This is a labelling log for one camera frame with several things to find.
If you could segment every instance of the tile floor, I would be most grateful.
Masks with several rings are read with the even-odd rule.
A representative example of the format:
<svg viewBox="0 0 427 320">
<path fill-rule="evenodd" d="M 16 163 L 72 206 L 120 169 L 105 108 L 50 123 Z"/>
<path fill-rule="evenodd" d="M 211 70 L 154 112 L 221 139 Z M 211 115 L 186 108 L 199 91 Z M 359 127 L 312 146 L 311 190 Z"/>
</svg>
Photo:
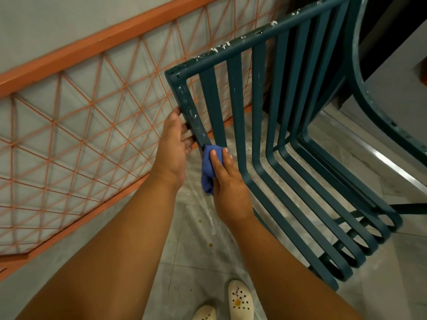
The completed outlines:
<svg viewBox="0 0 427 320">
<path fill-rule="evenodd" d="M 247 154 L 248 161 L 251 161 L 250 124 L 247 126 Z M 350 140 L 335 137 L 337 133 L 328 129 L 322 121 L 316 120 L 310 127 L 310 133 L 331 155 L 390 204 L 424 202 L 425 198 L 422 194 L 411 194 L 414 189 L 411 189 L 407 182 L 404 180 L 396 182 L 399 177 L 394 172 L 377 168 L 378 162 L 374 157 L 361 153 L 357 145 Z M 233 152 L 235 143 L 232 128 L 227 129 L 227 137 L 230 151 Z M 344 207 L 352 210 L 352 206 L 336 190 L 312 171 L 295 153 L 293 155 Z M 265 161 L 262 163 L 271 177 L 279 183 L 318 229 L 328 239 L 333 240 L 333 236 L 328 237 L 328 230 L 311 210 L 300 201 L 286 183 L 267 168 L 268 163 L 266 164 Z M 206 302 L 216 307 L 219 320 L 229 319 L 226 289 L 228 282 L 232 279 L 241 279 L 246 282 L 254 296 L 255 319 L 265 319 L 236 243 L 228 229 L 216 217 L 211 198 L 201 190 L 200 164 L 199 153 L 194 151 L 188 158 L 187 180 L 177 196 L 172 226 L 143 319 L 192 319 L 195 310 Z M 282 161 L 282 165 L 330 215 L 334 214 L 332 209 L 322 202 L 322 199 L 317 197 L 286 163 Z M 278 202 L 274 194 L 265 185 L 263 186 L 256 172 L 250 167 L 249 172 L 310 247 L 314 251 L 319 249 Z M 51 275 L 94 236 L 127 200 L 129 197 L 0 282 L 0 319 L 14 319 Z M 256 199 L 253 204 L 282 244 L 307 264 Z M 367 262 L 355 271 L 350 280 L 340 283 L 338 294 L 366 319 L 427 319 L 427 218 L 426 216 L 405 216 L 404 219 L 404 226 L 399 232 L 380 246 L 373 256 L 368 257 Z"/>
</svg>

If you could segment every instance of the person's left arm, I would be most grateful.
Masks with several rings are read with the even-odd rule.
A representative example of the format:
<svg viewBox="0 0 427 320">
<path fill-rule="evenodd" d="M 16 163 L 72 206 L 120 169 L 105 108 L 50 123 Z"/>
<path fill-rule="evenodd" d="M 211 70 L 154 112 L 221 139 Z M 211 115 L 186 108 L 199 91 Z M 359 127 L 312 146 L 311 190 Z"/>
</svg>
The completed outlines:
<svg viewBox="0 0 427 320">
<path fill-rule="evenodd" d="M 33 297 L 23 319 L 141 320 L 185 180 L 191 138 L 179 109 L 166 119 L 147 180 L 123 209 Z"/>
</svg>

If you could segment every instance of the gray wall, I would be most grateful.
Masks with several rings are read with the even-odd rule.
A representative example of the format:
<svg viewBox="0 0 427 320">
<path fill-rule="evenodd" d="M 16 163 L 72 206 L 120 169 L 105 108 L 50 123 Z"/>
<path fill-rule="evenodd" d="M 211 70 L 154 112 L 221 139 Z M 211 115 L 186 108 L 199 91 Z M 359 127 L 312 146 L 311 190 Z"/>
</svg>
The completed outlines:
<svg viewBox="0 0 427 320">
<path fill-rule="evenodd" d="M 427 86 L 421 83 L 417 65 L 427 57 L 427 21 L 366 80 L 376 104 L 413 137 L 427 145 Z M 381 140 L 397 154 L 417 165 L 362 112 L 354 98 L 341 111 Z"/>
<path fill-rule="evenodd" d="M 0 73 L 171 0 L 0 0 Z"/>
</svg>

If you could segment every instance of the person's right hand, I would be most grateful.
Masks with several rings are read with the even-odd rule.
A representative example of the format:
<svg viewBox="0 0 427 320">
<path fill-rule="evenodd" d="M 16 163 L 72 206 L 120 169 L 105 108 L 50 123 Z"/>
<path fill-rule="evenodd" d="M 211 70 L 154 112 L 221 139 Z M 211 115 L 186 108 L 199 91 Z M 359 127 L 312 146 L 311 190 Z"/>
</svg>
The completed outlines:
<svg viewBox="0 0 427 320">
<path fill-rule="evenodd" d="M 213 202 L 218 217 L 229 228 L 254 217 L 249 190 L 243 182 L 228 149 L 222 150 L 222 163 L 215 150 L 210 158 L 216 178 L 213 179 Z"/>
</svg>

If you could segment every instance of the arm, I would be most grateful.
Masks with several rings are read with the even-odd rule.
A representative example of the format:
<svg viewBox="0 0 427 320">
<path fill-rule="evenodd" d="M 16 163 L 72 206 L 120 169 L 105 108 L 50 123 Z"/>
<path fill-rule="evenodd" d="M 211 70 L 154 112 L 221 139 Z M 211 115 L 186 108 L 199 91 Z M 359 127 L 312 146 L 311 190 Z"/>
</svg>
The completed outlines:
<svg viewBox="0 0 427 320">
<path fill-rule="evenodd" d="M 249 191 L 225 148 L 224 166 L 215 151 L 211 162 L 214 203 L 233 234 L 269 319 L 361 319 L 328 285 L 301 264 L 255 218 Z"/>
<path fill-rule="evenodd" d="M 185 179 L 191 139 L 179 110 L 166 119 L 147 180 L 123 209 L 47 282 L 17 319 L 143 316 Z"/>
</svg>

